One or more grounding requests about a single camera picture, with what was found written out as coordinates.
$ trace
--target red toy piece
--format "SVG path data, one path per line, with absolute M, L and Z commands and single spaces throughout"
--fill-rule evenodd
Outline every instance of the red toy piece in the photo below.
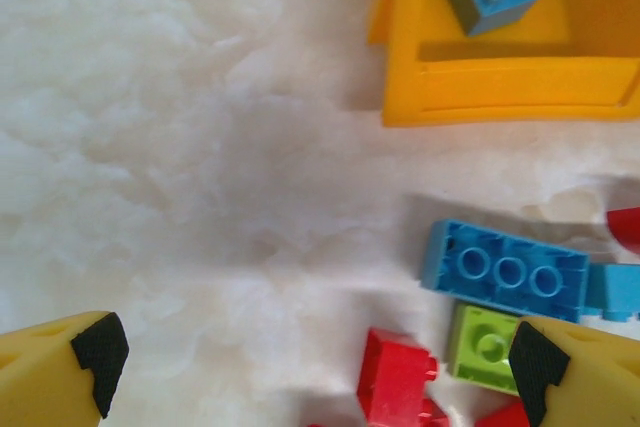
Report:
M 449 417 L 432 399 L 423 399 L 420 427 L 449 427 Z
M 529 427 L 521 400 L 476 422 L 475 427 Z
M 358 400 L 368 424 L 420 425 L 425 383 L 437 376 L 438 361 L 411 337 L 369 329 L 358 384 Z
M 640 207 L 607 212 L 607 223 L 623 247 L 640 255 Z

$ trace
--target yellow toy house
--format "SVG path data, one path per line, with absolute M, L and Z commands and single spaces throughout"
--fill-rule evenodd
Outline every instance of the yellow toy house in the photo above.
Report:
M 465 36 L 448 0 L 375 0 L 387 126 L 640 117 L 640 0 L 539 0 Z

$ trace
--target white fluffy surface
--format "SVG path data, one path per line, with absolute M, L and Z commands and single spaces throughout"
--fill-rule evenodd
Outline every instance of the white fluffy surface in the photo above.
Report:
M 433 220 L 596 223 L 619 176 L 637 200 L 637 123 L 382 129 L 368 2 L 0 0 L 0 331 L 117 311 L 103 425 L 357 425 L 370 324 L 444 353 L 451 300 L 414 280 Z M 432 394 L 455 426 L 504 402 Z

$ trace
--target yellow plastic structure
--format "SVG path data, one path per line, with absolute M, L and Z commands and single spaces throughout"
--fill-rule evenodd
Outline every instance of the yellow plastic structure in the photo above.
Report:
M 375 0 L 387 126 L 640 117 L 640 0 L 539 0 L 468 38 L 448 0 Z
M 525 321 L 571 358 L 559 386 L 547 387 L 541 427 L 640 425 L 640 342 L 546 317 Z
M 71 341 L 107 315 L 88 312 L 0 336 L 0 426 L 98 425 L 94 374 L 81 369 Z

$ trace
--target yellow toy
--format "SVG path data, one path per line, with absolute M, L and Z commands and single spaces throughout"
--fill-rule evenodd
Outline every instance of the yellow toy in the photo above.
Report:
M 129 348 L 114 313 L 0 336 L 0 425 L 94 427 L 106 417 Z
M 640 425 L 640 342 L 523 317 L 509 363 L 531 427 Z
M 539 0 L 466 37 L 448 0 L 375 0 L 387 126 L 640 117 L 640 0 Z

